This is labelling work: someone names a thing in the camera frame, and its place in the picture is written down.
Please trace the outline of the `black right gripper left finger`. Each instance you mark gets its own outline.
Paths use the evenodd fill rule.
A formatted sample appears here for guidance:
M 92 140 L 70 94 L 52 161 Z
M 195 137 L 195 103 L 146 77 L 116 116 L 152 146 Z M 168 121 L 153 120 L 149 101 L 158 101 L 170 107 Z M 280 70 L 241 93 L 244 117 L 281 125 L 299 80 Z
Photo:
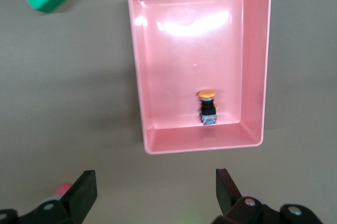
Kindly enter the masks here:
M 0 224 L 82 224 L 97 198 L 96 173 L 86 170 L 58 200 L 49 200 L 19 216 L 0 209 Z

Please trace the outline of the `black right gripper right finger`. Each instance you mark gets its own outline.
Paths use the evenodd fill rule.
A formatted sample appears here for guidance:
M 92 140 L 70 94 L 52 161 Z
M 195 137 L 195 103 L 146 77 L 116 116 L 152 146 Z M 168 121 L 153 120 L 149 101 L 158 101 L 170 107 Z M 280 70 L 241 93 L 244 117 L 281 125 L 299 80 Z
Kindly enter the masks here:
M 216 169 L 216 197 L 222 215 L 211 224 L 323 224 L 305 206 L 285 204 L 276 211 L 256 198 L 242 196 L 226 169 Z

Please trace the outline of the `yellow-capped black push button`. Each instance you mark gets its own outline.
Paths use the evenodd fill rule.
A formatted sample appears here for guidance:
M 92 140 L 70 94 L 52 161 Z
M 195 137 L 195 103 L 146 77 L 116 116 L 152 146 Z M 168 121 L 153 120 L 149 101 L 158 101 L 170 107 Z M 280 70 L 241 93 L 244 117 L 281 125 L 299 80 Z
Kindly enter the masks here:
M 200 99 L 200 120 L 203 125 L 212 125 L 217 122 L 216 109 L 214 104 L 216 92 L 214 90 L 201 90 L 198 92 Z

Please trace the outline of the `pink foam cube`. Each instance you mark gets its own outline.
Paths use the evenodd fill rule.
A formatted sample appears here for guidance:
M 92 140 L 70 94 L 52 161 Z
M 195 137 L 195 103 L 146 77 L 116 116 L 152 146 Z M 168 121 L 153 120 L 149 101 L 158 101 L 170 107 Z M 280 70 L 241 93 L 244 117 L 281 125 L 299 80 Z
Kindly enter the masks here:
M 68 192 L 68 190 L 71 188 L 72 184 L 64 182 L 62 183 L 57 190 L 55 191 L 55 193 L 53 194 L 54 197 L 62 197 L 64 194 L 66 194 Z

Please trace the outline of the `brown table mat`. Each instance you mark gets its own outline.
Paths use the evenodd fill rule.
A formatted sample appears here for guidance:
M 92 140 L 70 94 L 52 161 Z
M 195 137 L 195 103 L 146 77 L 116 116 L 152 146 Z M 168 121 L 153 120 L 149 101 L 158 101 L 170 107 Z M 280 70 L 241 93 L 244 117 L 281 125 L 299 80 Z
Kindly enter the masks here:
M 164 155 L 143 147 L 127 0 L 0 0 L 0 209 L 28 213 L 93 169 L 84 224 L 210 224 L 217 168 L 337 224 L 337 0 L 272 0 L 260 146 Z

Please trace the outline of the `pink plastic tray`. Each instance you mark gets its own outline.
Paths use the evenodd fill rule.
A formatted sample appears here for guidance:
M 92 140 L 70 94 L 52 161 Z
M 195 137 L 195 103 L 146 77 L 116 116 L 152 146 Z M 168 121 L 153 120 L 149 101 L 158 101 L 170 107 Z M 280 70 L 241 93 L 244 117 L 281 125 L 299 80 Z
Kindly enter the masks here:
M 127 1 L 145 151 L 260 145 L 271 0 Z M 215 124 L 201 90 L 216 92 Z

